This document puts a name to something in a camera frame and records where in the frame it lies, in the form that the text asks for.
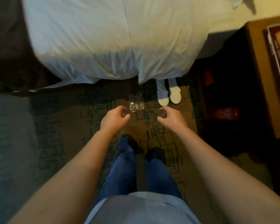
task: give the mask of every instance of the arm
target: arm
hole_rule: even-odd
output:
[[[111,139],[130,120],[130,114],[125,116],[123,110],[119,106],[109,111],[86,146],[26,202],[9,224],[83,223]]]
[[[231,223],[280,223],[280,197],[222,156],[187,127],[181,113],[163,107],[158,121],[175,132]]]

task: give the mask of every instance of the blue jeans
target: blue jeans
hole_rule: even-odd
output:
[[[128,144],[127,136],[121,137],[119,148],[121,152],[111,168],[95,205],[105,198],[128,195],[137,191],[135,153]],[[149,192],[168,194],[182,199],[174,179],[161,160],[155,158],[150,162],[145,160],[145,166]]]

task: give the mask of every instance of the white bedsheet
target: white bedsheet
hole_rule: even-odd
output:
[[[188,72],[208,35],[201,0],[23,0],[37,58],[61,83]]]

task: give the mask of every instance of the person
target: person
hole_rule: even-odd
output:
[[[130,120],[125,110],[123,106],[110,110],[87,145],[26,202],[9,224],[200,223],[182,200],[161,153],[156,152],[158,148],[146,157],[150,192],[136,192],[135,141],[128,135],[121,137],[120,154],[94,202],[111,139]],[[157,120],[182,140],[230,223],[280,223],[278,195],[205,143],[187,127],[179,111],[170,107],[161,110],[164,115]],[[93,202],[96,205],[89,214]]]

